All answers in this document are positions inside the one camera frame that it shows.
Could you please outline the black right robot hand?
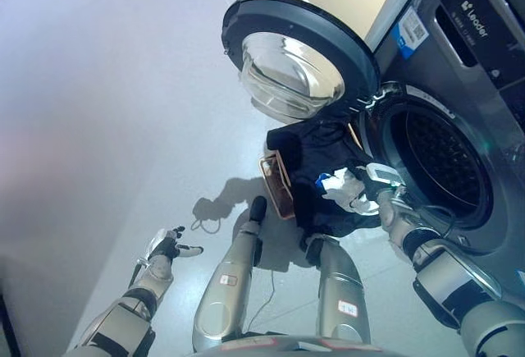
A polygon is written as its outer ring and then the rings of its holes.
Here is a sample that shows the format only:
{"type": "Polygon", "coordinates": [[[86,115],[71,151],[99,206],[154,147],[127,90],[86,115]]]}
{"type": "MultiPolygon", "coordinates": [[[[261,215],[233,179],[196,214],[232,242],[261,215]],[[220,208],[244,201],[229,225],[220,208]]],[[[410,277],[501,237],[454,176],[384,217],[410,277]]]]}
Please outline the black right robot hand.
{"type": "Polygon", "coordinates": [[[356,166],[354,175],[363,183],[367,200],[374,204],[381,191],[406,186],[402,176],[393,167],[378,162],[356,166]]]}

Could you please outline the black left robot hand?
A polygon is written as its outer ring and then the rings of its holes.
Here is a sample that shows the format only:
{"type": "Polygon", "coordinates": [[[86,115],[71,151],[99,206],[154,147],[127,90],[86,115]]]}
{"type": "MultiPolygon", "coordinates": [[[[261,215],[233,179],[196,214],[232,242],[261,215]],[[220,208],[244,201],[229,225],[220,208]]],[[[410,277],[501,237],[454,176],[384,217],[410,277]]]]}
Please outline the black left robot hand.
{"type": "Polygon", "coordinates": [[[146,249],[145,259],[147,265],[151,264],[157,256],[165,257],[172,263],[173,259],[193,258],[201,255],[204,252],[202,246],[180,243],[184,231],[185,227],[183,226],[159,230],[146,249]]]}

